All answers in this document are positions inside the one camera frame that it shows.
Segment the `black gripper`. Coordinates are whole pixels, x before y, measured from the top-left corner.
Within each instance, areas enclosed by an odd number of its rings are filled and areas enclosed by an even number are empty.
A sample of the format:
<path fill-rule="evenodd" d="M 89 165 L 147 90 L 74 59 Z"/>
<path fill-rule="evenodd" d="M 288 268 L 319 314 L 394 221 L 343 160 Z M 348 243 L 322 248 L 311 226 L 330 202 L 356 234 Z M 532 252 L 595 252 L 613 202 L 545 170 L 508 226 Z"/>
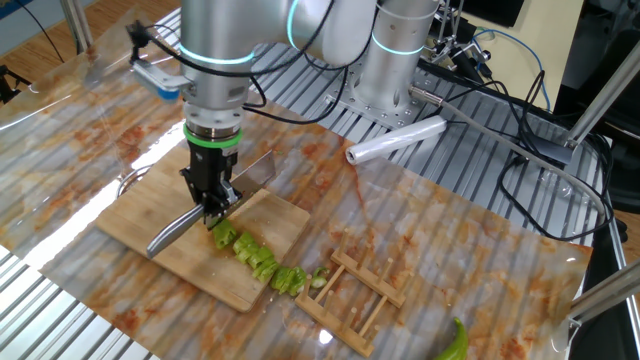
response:
<path fill-rule="evenodd" d="M 188 142 L 189 166 L 182 169 L 192 199 L 203 210 L 204 225 L 212 230 L 224 213 L 241 205 L 242 194 L 231 185 L 232 169 L 237 164 L 237 148 L 211 148 Z"/>

